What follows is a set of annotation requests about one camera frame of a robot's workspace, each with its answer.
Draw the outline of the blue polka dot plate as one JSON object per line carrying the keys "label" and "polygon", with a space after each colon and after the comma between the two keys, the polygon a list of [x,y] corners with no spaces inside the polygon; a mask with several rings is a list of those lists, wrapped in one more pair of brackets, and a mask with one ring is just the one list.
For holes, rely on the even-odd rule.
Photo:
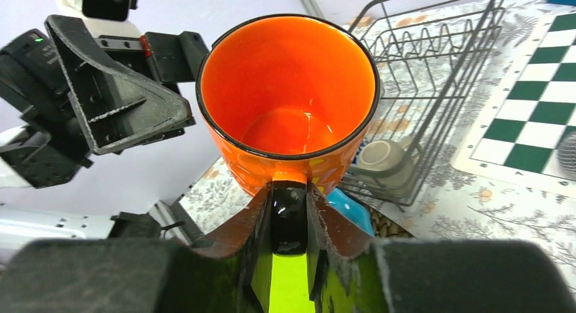
{"label": "blue polka dot plate", "polygon": [[327,195],[327,200],[333,208],[352,221],[357,227],[367,234],[375,236],[370,214],[358,201],[352,199],[338,188],[335,188]]}

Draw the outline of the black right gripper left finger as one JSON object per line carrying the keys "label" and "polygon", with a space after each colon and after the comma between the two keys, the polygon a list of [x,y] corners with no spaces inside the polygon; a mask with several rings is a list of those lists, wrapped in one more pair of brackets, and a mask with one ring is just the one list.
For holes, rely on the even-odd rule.
{"label": "black right gripper left finger", "polygon": [[270,186],[187,246],[161,238],[43,239],[1,278],[2,312],[266,312]]}

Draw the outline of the black floral square plate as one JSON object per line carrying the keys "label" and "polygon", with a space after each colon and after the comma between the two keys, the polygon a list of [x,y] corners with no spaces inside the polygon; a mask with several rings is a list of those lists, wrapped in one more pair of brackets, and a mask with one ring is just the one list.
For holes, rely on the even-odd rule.
{"label": "black floral square plate", "polygon": [[374,234],[379,238],[413,238],[414,236],[373,208],[368,208]]}

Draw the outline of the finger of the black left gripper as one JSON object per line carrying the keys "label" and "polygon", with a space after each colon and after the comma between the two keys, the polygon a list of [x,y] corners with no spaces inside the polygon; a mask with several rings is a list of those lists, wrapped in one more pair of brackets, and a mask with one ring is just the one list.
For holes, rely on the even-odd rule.
{"label": "finger of the black left gripper", "polygon": [[101,35],[98,45],[112,59],[162,84],[196,80],[209,49],[200,34],[146,32],[140,37]]}

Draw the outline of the green plate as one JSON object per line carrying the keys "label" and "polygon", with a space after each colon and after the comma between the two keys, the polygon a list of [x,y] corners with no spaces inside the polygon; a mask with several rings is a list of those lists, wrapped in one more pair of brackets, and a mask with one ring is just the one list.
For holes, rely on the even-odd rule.
{"label": "green plate", "polygon": [[318,255],[262,253],[256,272],[256,289],[264,292],[265,312],[369,312],[361,307],[363,302],[355,302],[361,295],[359,267],[326,251]]}

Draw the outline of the orange ceramic mug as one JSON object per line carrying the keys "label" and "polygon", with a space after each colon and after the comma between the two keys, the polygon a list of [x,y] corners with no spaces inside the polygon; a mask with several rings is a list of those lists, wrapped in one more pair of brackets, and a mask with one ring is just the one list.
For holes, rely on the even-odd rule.
{"label": "orange ceramic mug", "polygon": [[271,205],[271,245],[301,255],[308,201],[342,180],[380,99],[365,46],[303,14],[273,14],[230,29],[196,78],[200,112],[231,175]]}

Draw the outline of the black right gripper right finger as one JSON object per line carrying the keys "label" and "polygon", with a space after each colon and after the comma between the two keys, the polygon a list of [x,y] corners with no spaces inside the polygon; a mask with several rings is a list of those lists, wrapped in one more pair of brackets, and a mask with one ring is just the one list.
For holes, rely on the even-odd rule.
{"label": "black right gripper right finger", "polygon": [[375,238],[313,185],[308,288],[317,312],[574,312],[560,272],[517,240]]}

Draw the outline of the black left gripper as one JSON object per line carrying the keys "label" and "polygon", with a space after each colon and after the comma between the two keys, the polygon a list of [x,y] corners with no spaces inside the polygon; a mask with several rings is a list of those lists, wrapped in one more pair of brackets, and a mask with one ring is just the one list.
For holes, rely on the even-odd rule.
{"label": "black left gripper", "polygon": [[52,40],[31,29],[1,49],[1,98],[24,122],[1,133],[3,188],[68,183],[90,150],[119,153],[191,121],[188,100],[112,59],[81,18],[45,26]]}

